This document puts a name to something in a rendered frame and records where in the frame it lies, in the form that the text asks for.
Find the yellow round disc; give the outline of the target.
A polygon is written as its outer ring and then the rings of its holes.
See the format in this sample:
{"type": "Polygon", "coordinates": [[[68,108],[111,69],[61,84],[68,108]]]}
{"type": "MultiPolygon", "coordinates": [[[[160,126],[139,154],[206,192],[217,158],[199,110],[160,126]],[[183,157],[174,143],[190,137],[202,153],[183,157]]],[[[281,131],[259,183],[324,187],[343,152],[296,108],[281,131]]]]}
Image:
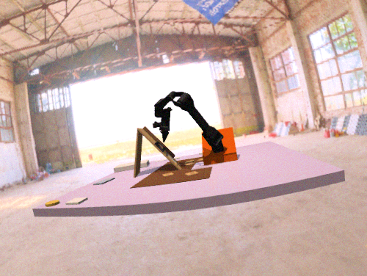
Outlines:
{"type": "Polygon", "coordinates": [[[46,207],[49,207],[49,206],[52,207],[58,204],[59,204],[59,200],[52,200],[52,201],[45,203],[46,207]]]}

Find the grey flat rectangular tile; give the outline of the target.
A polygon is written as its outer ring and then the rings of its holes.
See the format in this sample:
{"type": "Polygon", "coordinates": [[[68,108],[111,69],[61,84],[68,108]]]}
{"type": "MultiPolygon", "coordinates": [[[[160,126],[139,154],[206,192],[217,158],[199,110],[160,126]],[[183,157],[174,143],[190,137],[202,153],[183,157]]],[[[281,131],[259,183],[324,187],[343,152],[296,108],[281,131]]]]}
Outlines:
{"type": "Polygon", "coordinates": [[[105,178],[105,179],[103,179],[102,181],[98,181],[98,182],[96,182],[96,183],[94,183],[93,185],[100,185],[100,184],[105,184],[105,183],[107,183],[108,181],[112,181],[112,180],[114,180],[115,178],[105,178]]]}

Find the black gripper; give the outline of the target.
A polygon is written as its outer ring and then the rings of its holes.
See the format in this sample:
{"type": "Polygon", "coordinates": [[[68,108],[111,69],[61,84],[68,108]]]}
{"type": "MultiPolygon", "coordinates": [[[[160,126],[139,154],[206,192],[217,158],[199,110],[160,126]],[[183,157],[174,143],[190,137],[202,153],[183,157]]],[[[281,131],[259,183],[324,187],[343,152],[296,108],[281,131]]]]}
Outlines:
{"type": "Polygon", "coordinates": [[[170,131],[170,118],[168,117],[161,117],[162,126],[159,127],[159,131],[162,134],[162,140],[165,142],[170,131]]]}

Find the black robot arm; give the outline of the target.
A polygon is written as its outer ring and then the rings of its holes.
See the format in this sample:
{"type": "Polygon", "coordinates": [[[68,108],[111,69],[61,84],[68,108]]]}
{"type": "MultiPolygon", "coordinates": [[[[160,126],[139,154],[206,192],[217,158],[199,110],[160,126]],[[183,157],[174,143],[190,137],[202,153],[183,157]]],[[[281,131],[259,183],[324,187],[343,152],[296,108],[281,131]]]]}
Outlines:
{"type": "Polygon", "coordinates": [[[203,130],[202,136],[206,139],[207,143],[212,147],[214,153],[223,152],[223,144],[222,138],[224,137],[218,130],[210,126],[205,118],[201,115],[201,113],[195,107],[194,100],[191,95],[186,92],[176,92],[171,91],[166,97],[160,99],[154,105],[154,116],[155,117],[168,117],[170,118],[170,112],[172,108],[168,106],[164,108],[169,102],[172,102],[175,106],[180,107],[182,110],[187,111],[194,121],[199,125],[199,127],[203,130]],[[173,99],[175,97],[180,97],[177,101],[173,99]]]}

